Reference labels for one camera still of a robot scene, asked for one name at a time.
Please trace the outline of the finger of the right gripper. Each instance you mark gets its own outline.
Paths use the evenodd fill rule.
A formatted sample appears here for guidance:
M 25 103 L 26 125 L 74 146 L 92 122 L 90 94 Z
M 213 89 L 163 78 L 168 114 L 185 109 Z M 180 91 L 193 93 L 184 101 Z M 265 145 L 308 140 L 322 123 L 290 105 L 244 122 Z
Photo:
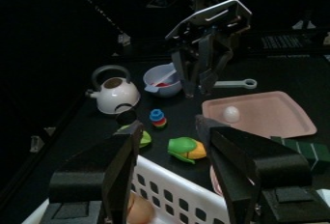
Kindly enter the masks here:
M 184 95 L 187 98 L 192 98 L 196 91 L 197 63 L 183 49 L 171 53 L 171 61 Z
M 204 95 L 211 93 L 219 74 L 232 59 L 232 49 L 220 43 L 213 35 L 204 36 L 199 41 L 199 84 Z

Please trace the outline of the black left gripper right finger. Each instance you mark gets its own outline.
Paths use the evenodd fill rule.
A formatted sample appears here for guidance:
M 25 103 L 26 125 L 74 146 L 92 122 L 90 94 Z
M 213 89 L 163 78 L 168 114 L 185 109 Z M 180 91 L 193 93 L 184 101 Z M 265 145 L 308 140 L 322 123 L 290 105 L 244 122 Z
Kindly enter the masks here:
M 330 206 L 311 186 L 311 169 L 300 154 L 201 115 L 196 131 L 229 224 L 330 224 Z

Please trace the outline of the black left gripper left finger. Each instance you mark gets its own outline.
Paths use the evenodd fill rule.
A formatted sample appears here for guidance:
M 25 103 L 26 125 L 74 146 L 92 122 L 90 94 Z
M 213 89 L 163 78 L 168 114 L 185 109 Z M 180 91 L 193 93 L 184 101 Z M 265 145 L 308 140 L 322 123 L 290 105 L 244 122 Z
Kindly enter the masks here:
M 143 124 L 135 121 L 54 171 L 40 224 L 127 224 Z

